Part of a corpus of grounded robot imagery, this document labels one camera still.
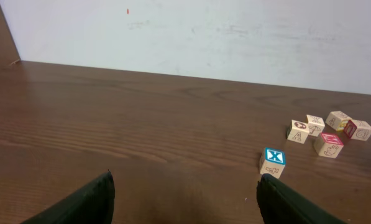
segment table surface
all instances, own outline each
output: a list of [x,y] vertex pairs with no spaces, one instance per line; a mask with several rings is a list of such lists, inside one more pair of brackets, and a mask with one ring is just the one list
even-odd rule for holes
[[371,124],[371,95],[18,63],[0,70],[0,223],[108,169],[112,223],[263,223],[264,147],[285,151],[282,182],[346,222],[371,223],[371,137],[338,133],[337,159],[319,157],[311,136],[285,137],[291,119],[338,110]]

